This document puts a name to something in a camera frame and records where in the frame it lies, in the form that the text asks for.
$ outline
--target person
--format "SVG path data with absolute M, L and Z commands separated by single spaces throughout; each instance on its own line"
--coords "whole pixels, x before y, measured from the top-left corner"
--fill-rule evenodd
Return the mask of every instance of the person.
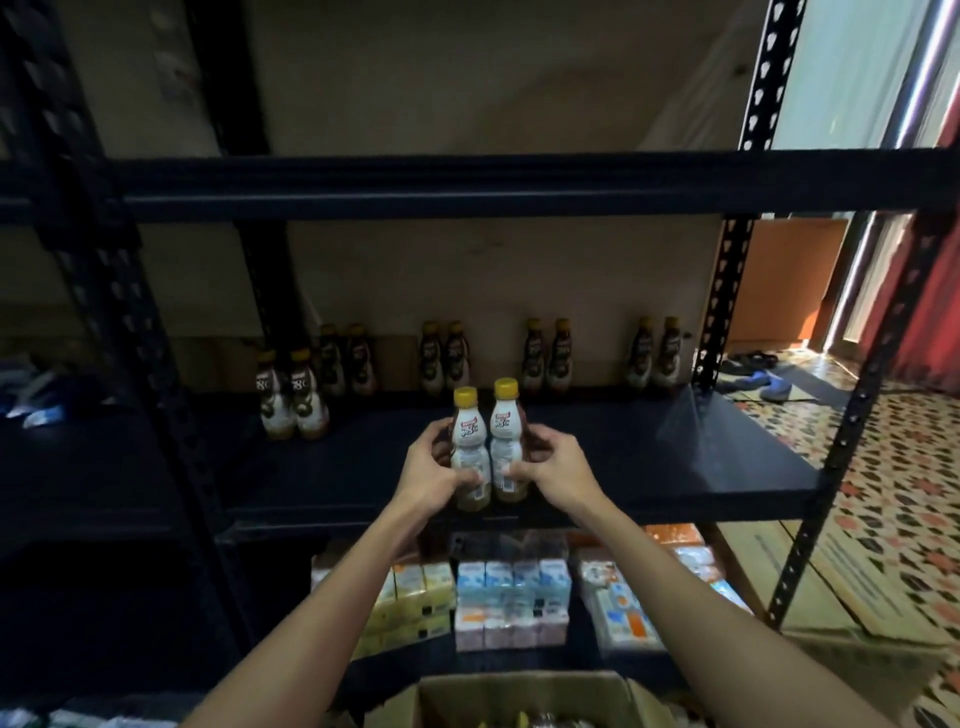
M 395 554 L 476 473 L 456 471 L 438 443 L 450 420 L 410 446 L 396 493 L 320 587 L 206 697 L 182 728 L 313 728 L 320 724 Z M 724 728 L 891 726 L 839 678 L 718 595 L 620 511 L 572 435 L 530 425 L 541 445 L 511 475 L 610 550 L 694 692 Z

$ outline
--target floral floor pattern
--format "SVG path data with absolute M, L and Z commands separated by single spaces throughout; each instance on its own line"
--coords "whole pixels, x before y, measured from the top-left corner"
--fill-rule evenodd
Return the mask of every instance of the floral floor pattern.
M 838 389 L 856 383 L 855 369 L 814 352 L 780 359 Z M 816 467 L 841 416 L 815 402 L 737 406 Z M 831 517 L 958 641 L 903 725 L 960 728 L 960 400 L 885 387 Z

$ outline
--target red curtain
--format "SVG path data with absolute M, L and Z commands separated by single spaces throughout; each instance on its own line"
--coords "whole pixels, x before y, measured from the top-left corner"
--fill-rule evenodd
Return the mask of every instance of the red curtain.
M 941 146 L 952 142 L 958 122 L 960 104 L 954 97 L 940 136 Z M 880 319 L 890 302 L 914 239 L 913 226 L 910 226 L 890 261 L 890 270 L 880 285 L 860 336 L 860 352 L 863 356 L 866 356 L 874 341 Z M 954 225 L 943 242 L 913 319 L 900 343 L 891 375 L 900 381 L 960 395 L 960 225 Z

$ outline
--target person's left hand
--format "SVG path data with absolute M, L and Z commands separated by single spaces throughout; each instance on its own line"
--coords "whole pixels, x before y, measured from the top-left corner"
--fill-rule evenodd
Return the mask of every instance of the person's left hand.
M 409 509 L 412 516 L 424 522 L 446 505 L 458 485 L 480 484 L 477 471 L 445 467 L 450 462 L 450 444 L 436 441 L 452 419 L 447 417 L 430 423 L 407 449 L 407 459 L 396 485 L 393 503 Z

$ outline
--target bottle held in hand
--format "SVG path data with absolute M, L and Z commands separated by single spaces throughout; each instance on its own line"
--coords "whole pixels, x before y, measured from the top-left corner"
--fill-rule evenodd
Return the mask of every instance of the bottle held in hand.
M 423 337 L 420 339 L 420 387 L 431 397 L 439 396 L 444 390 L 444 365 L 438 330 L 436 321 L 427 321 L 423 324 Z
M 376 391 L 376 374 L 370 353 L 367 330 L 362 324 L 350 325 L 347 344 L 350 357 L 350 389 L 360 397 L 370 397 Z
M 644 389 L 650 383 L 654 369 L 654 320 L 641 316 L 634 341 L 627 355 L 627 383 L 634 389 Z
M 573 338 L 570 335 L 570 320 L 557 319 L 557 335 L 550 351 L 550 367 L 546 371 L 546 383 L 550 390 L 562 394 L 570 388 L 573 380 Z
M 286 440 L 297 429 L 287 392 L 287 378 L 276 369 L 276 352 L 256 355 L 256 392 L 260 395 L 260 422 L 271 440 Z
M 539 394 L 545 376 L 543 324 L 540 319 L 527 319 L 527 340 L 523 344 L 523 372 L 520 376 L 523 392 L 528 395 Z
M 523 432 L 526 415 L 517 397 L 516 379 L 498 379 L 493 383 L 496 406 L 490 417 L 490 459 L 493 473 L 493 492 L 497 499 L 517 502 L 527 497 L 525 480 L 514 480 L 507 475 L 510 464 L 525 458 Z
M 457 415 L 450 431 L 450 466 L 480 473 L 480 485 L 460 486 L 457 489 L 457 507 L 464 511 L 479 511 L 490 503 L 491 466 L 487 451 L 487 426 L 477 409 L 477 391 L 474 387 L 459 387 L 453 392 Z
M 343 352 L 333 324 L 320 327 L 320 387 L 327 397 L 338 398 L 347 394 Z
M 317 377 L 310 366 L 310 350 L 298 349 L 290 353 L 294 366 L 290 372 L 293 386 L 294 414 L 297 429 L 307 440 L 317 440 L 330 429 L 330 412 L 320 396 Z
M 660 387 L 669 387 L 680 378 L 680 347 L 684 335 L 680 331 L 680 319 L 667 316 L 663 322 L 663 338 L 660 339 L 660 354 L 654 363 L 652 379 Z
M 445 351 L 446 386 L 451 390 L 470 384 L 470 345 L 459 321 L 450 324 Z

